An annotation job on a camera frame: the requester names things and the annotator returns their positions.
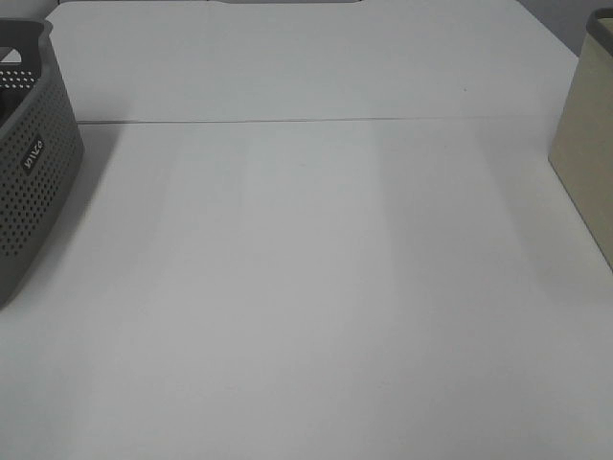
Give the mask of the beige fabric storage bin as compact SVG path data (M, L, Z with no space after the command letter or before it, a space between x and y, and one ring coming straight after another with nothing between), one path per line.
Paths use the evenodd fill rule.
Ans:
M548 159L611 265L612 10L590 13L585 29Z

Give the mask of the grey perforated plastic basket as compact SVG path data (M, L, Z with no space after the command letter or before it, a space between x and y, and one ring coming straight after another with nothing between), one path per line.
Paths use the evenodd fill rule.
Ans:
M51 233L84 153L47 20L4 18L1 45L1 303L18 291Z

